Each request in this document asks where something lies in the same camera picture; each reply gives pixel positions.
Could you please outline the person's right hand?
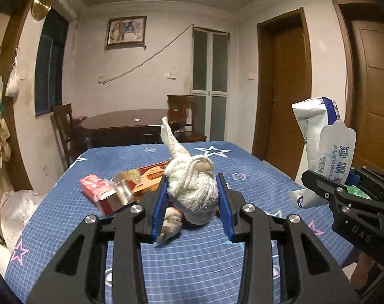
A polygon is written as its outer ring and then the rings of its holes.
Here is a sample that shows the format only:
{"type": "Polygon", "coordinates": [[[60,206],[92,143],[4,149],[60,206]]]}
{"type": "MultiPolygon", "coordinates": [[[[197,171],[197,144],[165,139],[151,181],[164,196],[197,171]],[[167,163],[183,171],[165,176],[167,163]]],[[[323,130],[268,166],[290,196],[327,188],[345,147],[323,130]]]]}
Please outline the person's right hand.
{"type": "Polygon", "coordinates": [[[357,266],[350,277],[350,283],[355,290],[360,290],[367,284],[369,272],[375,265],[380,271],[384,270],[384,266],[377,263],[372,257],[365,253],[360,254],[357,266]]]}

